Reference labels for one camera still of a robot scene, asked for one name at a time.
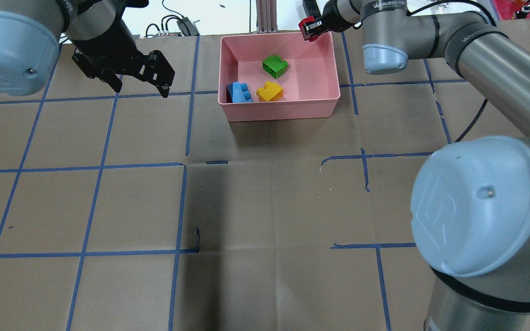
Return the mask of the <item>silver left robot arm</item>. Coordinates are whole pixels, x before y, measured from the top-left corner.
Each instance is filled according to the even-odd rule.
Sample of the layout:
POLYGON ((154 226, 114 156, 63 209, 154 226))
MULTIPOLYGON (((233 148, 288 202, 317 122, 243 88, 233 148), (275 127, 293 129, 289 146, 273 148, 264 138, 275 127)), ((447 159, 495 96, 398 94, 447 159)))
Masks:
POLYGON ((147 0, 0 0, 0 93, 42 90, 60 52, 60 37, 75 46, 72 60, 90 79, 120 92, 120 75, 155 86, 168 97, 175 71, 161 51, 143 54, 122 19, 147 0))

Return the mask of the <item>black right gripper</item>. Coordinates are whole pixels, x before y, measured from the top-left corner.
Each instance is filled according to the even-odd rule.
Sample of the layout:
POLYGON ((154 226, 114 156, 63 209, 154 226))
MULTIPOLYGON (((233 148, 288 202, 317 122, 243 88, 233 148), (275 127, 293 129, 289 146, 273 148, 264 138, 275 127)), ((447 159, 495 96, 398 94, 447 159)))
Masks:
POLYGON ((303 9, 306 17, 314 16, 320 21, 318 36, 346 31, 362 20, 360 0, 328 0, 323 9, 318 7, 316 0, 304 0, 303 9))

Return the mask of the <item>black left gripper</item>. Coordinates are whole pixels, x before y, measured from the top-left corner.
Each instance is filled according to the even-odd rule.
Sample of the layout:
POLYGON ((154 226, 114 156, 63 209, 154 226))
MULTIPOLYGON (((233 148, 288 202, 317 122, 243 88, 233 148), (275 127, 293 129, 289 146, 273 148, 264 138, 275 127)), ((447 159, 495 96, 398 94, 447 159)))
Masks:
POLYGON ((72 60, 83 74, 98 78, 119 93, 127 75, 156 87, 167 98, 175 71, 163 53, 143 54, 122 19, 127 7, 145 8, 147 0, 78 0, 76 16, 69 24, 69 40, 75 45, 72 60))

